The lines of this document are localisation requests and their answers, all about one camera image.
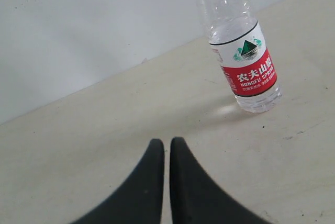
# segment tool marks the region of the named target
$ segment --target white label section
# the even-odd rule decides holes
[[[241,68],[257,62],[266,51],[264,36],[259,23],[246,35],[233,42],[211,44],[213,52],[218,55],[220,65]]]

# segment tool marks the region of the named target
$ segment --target plastic bottle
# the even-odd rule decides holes
[[[197,0],[197,6],[238,104],[252,113],[273,108],[281,89],[249,0]]]

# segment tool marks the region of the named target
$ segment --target green mountain logo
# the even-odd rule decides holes
[[[253,42],[244,41],[243,48],[238,48],[233,58],[236,61],[253,60],[257,57],[258,48],[261,46],[262,41],[253,37]]]

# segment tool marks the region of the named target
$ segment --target black object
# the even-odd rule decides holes
[[[170,200],[174,224],[269,224],[221,190],[183,138],[171,143]]]
[[[151,140],[126,181],[103,203],[73,224],[159,224],[164,183],[164,145]]]

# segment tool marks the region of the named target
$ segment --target white table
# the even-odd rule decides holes
[[[167,167],[171,138],[184,136],[222,188],[272,223],[333,224],[334,17],[334,0],[259,13],[284,92],[268,113],[238,108],[201,38],[0,126],[0,223],[68,223],[122,183],[151,138]]]

